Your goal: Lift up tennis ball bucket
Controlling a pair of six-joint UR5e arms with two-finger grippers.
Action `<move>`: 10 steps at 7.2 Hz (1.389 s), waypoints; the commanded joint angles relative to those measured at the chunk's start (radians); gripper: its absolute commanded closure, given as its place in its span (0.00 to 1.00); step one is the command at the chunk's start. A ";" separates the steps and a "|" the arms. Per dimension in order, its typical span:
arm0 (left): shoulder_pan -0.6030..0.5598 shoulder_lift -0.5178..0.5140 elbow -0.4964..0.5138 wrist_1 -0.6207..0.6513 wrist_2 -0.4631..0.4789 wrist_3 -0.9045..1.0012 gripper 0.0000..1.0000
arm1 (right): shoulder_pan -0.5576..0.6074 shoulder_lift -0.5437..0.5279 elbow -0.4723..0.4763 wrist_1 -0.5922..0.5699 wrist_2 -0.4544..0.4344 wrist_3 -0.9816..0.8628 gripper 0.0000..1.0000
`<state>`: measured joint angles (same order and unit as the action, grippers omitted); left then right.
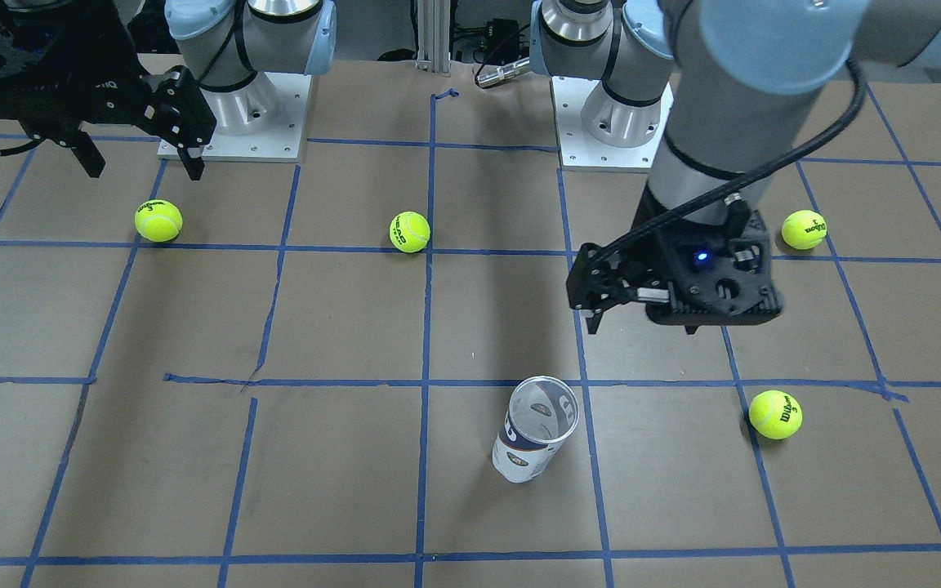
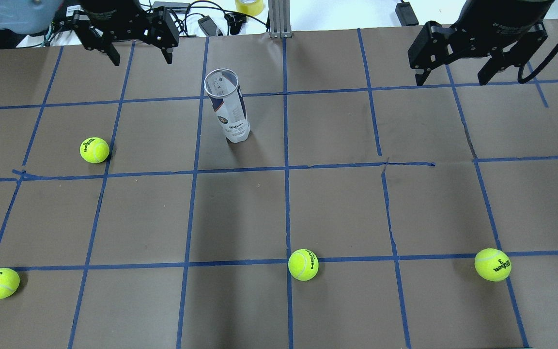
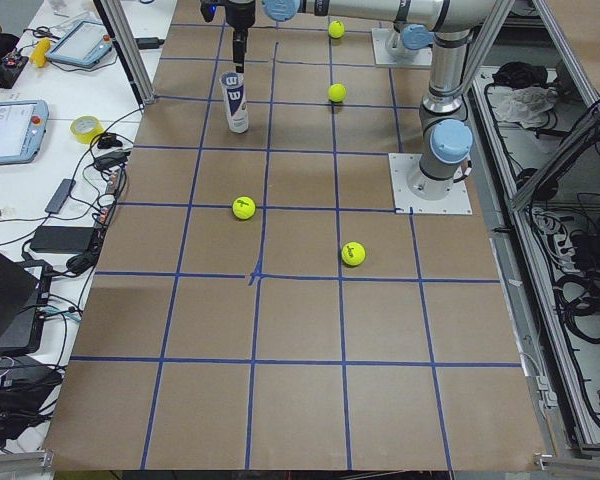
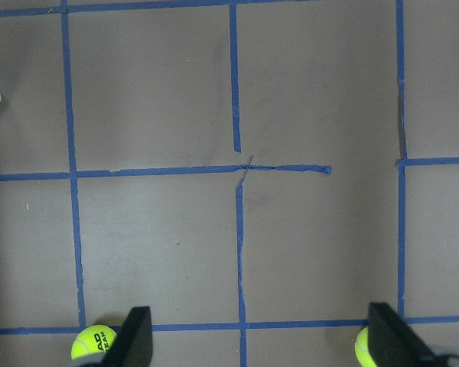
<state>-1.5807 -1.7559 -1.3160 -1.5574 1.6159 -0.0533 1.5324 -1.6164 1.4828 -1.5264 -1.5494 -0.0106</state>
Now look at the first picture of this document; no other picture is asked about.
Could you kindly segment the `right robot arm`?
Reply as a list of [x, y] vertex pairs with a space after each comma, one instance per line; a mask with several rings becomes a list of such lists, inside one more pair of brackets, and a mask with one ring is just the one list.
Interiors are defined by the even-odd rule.
[[112, 1], [0, 1], [0, 120], [26, 144], [70, 150], [89, 177], [105, 160], [85, 124], [121, 124], [158, 137], [190, 179], [216, 131], [249, 131], [275, 114], [268, 74], [321, 75], [335, 55], [332, 1], [165, 1], [183, 64], [150, 73]]

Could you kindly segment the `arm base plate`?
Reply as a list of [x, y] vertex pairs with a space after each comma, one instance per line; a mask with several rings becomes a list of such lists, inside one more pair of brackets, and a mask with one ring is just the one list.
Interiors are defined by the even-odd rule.
[[233, 90], [203, 88], [217, 125], [190, 155], [207, 163], [298, 163], [313, 81], [305, 74], [255, 72]]
[[564, 170], [651, 170], [673, 104], [669, 83], [651, 105], [620, 103], [597, 79], [553, 77], [551, 94]]

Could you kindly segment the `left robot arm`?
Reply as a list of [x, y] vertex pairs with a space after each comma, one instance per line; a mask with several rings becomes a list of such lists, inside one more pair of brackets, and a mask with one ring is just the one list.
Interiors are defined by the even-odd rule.
[[941, 1], [537, 1], [530, 31], [534, 72], [641, 114], [680, 72], [631, 230], [565, 282], [589, 332], [626, 304], [686, 332], [780, 316], [769, 178], [858, 117], [863, 62], [941, 68]]

